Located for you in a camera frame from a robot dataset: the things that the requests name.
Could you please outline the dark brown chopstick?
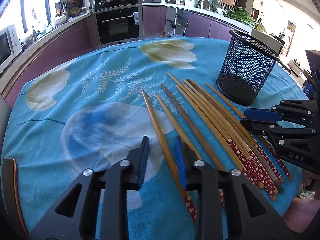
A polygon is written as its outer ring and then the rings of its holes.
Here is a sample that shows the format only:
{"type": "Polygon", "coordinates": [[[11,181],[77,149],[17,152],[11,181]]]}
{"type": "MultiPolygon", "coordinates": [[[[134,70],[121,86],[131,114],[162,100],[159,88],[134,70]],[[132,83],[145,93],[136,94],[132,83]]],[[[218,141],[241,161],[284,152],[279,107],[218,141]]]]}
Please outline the dark brown chopstick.
{"type": "Polygon", "coordinates": [[[170,91],[165,87],[165,85],[161,84],[162,89],[165,91],[167,96],[170,98],[172,103],[175,105],[177,110],[179,111],[182,118],[185,120],[189,128],[194,133],[195,137],[207,153],[208,157],[210,157],[213,164],[217,167],[217,169],[221,171],[227,171],[224,167],[224,165],[221,163],[220,159],[216,156],[211,146],[208,144],[207,140],[203,136],[203,134],[200,132],[200,130],[196,127],[196,125],[193,123],[189,115],[185,112],[185,110],[181,107],[181,105],[178,103],[178,101],[174,98],[174,96],[170,93],[170,91]]]}

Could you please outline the blue floral tablecloth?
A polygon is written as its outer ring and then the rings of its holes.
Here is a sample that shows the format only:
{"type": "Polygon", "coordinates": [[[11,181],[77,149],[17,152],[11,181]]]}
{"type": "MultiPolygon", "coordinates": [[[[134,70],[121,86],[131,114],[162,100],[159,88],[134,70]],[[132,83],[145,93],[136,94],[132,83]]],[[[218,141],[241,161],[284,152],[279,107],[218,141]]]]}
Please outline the blue floral tablecloth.
{"type": "Polygon", "coordinates": [[[229,43],[210,38],[159,38],[107,47],[61,64],[26,83],[5,132],[2,158],[18,164],[18,191],[32,230],[83,170],[101,171],[124,159],[144,136],[150,140],[145,179],[127,194],[131,239],[193,239],[195,226],[184,205],[150,120],[154,109],[167,144],[177,132],[166,106],[202,159],[209,160],[177,109],[167,87],[202,132],[223,165],[235,166],[175,81],[216,84],[229,43]]]}

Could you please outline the wooden chopstick middle bundle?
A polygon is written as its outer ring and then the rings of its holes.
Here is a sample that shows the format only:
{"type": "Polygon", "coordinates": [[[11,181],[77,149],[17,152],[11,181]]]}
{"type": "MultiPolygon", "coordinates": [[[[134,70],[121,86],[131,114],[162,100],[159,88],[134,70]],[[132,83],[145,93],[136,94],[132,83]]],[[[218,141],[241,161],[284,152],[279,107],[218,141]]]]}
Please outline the wooden chopstick middle bundle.
{"type": "MultiPolygon", "coordinates": [[[[227,128],[226,130],[230,132],[229,128],[233,128],[233,127],[232,127],[232,126],[229,127],[229,125],[228,125],[228,128],[227,128]]],[[[234,138],[233,140],[234,140],[238,145],[241,145],[241,142],[237,139],[237,137],[234,138]]],[[[253,154],[253,152],[251,152],[250,150],[249,150],[249,152],[247,152],[245,148],[242,150],[242,152],[243,152],[243,154],[249,156],[249,160],[251,161],[252,167],[254,168],[255,172],[256,172],[258,175],[261,176],[261,179],[262,179],[262,181],[264,182],[265,187],[268,188],[268,189],[272,189],[272,191],[273,191],[274,194],[279,193],[278,190],[277,190],[277,188],[275,187],[273,181],[271,180],[271,178],[268,176],[268,174],[267,174],[266,171],[264,170],[264,167],[263,167],[261,164],[259,164],[259,163],[257,163],[257,162],[255,161],[255,159],[254,159],[254,158],[255,158],[255,155],[253,154]]]]}

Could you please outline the black mesh utensil cup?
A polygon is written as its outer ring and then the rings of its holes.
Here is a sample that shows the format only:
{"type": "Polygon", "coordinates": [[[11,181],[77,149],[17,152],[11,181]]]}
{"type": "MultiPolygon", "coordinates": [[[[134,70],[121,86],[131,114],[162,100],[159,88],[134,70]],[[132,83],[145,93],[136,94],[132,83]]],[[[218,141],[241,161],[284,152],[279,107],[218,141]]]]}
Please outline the black mesh utensil cup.
{"type": "Polygon", "coordinates": [[[253,103],[266,82],[278,54],[257,38],[230,30],[231,40],[216,85],[229,100],[243,106],[253,103]]]}

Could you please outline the smartphone with orange edge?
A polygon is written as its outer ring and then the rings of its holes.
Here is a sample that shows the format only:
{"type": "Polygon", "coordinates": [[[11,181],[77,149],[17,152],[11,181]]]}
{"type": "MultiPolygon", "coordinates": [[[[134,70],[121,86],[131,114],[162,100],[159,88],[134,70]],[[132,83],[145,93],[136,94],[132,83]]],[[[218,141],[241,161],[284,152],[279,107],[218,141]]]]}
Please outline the smartphone with orange edge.
{"type": "Polygon", "coordinates": [[[22,239],[29,239],[29,232],[20,205],[17,161],[15,159],[3,159],[2,164],[2,190],[7,215],[14,228],[22,235],[22,239]]]}

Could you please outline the green leafy vegetables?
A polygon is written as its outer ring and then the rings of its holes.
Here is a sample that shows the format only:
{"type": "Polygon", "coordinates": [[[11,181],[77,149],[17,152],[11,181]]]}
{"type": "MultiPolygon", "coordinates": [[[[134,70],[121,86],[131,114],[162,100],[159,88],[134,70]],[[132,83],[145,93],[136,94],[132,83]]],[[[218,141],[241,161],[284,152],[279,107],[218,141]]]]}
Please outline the green leafy vegetables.
{"type": "Polygon", "coordinates": [[[240,23],[243,23],[255,30],[266,32],[266,29],[264,28],[264,26],[257,20],[253,19],[251,15],[242,7],[234,7],[233,9],[226,9],[223,12],[223,15],[227,18],[231,18],[240,23]]]}

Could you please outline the dark tipped wooden chopstick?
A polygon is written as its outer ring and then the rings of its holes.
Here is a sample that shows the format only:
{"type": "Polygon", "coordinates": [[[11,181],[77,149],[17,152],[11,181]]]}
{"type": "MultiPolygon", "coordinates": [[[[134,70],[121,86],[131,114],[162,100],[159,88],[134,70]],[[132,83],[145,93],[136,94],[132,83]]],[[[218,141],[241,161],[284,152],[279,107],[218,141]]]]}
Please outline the dark tipped wooden chopstick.
{"type": "Polygon", "coordinates": [[[229,130],[234,132],[235,136],[241,142],[241,145],[244,146],[247,152],[249,152],[249,150],[253,152],[255,155],[255,161],[264,167],[264,170],[273,181],[278,192],[283,193],[284,189],[282,187],[282,183],[284,182],[284,179],[281,175],[278,175],[278,170],[276,168],[272,168],[270,166],[273,164],[271,159],[268,159],[268,161],[266,160],[264,155],[257,148],[258,143],[254,139],[251,139],[252,136],[248,132],[244,132],[244,129],[240,127],[240,122],[238,122],[238,120],[236,120],[236,118],[204,88],[200,87],[194,81],[189,79],[184,80],[184,82],[190,88],[195,88],[199,93],[201,93],[202,96],[205,97],[206,100],[210,102],[210,104],[214,106],[221,115],[224,116],[224,119],[229,123],[229,127],[233,127],[229,128],[229,130]]]}

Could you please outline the wooden chopstick red floral end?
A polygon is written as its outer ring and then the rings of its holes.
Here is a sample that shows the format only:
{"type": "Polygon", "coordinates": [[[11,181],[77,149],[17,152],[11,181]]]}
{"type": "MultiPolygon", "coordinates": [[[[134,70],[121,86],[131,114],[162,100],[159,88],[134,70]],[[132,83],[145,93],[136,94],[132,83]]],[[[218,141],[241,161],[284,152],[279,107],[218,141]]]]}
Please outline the wooden chopstick red floral end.
{"type": "Polygon", "coordinates": [[[251,149],[243,142],[227,119],[197,89],[182,83],[179,83],[177,87],[209,127],[236,167],[244,172],[254,185],[264,189],[272,201],[275,201],[278,193],[276,186],[270,178],[265,176],[266,171],[257,167],[256,162],[252,159],[251,149]]]}

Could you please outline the black built-in oven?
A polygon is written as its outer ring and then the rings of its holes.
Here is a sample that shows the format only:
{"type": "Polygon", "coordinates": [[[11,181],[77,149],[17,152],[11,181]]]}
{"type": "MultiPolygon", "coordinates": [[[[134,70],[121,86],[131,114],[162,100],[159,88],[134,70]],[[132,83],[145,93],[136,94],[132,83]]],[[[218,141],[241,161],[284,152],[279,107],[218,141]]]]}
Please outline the black built-in oven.
{"type": "Polygon", "coordinates": [[[139,39],[140,0],[94,0],[102,46],[139,39]]]}

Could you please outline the long wooden chopstick red end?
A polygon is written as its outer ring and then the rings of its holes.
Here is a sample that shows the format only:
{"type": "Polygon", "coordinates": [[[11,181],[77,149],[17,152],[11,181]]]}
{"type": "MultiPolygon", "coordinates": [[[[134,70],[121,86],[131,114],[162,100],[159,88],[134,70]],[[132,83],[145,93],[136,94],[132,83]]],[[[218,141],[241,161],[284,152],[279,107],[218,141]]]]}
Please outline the long wooden chopstick red end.
{"type": "Polygon", "coordinates": [[[190,88],[185,83],[178,81],[173,75],[168,76],[176,83],[179,89],[182,90],[182,94],[186,96],[191,106],[195,109],[197,114],[206,123],[210,131],[223,146],[229,157],[237,168],[242,171],[246,171],[249,178],[260,189],[265,187],[261,176],[258,175],[251,165],[249,156],[243,154],[244,147],[238,145],[233,139],[236,138],[232,131],[227,131],[229,123],[218,113],[218,111],[202,96],[195,88],[190,88]]]}

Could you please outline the white microwave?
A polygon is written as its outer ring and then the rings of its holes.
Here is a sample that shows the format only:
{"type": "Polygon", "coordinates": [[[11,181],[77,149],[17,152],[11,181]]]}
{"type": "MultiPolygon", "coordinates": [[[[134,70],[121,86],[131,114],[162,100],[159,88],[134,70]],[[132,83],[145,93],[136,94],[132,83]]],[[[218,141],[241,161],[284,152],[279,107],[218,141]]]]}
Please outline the white microwave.
{"type": "Polygon", "coordinates": [[[16,33],[14,25],[9,25],[1,30],[0,36],[0,71],[1,73],[7,68],[15,57],[22,51],[21,43],[16,33]]]}

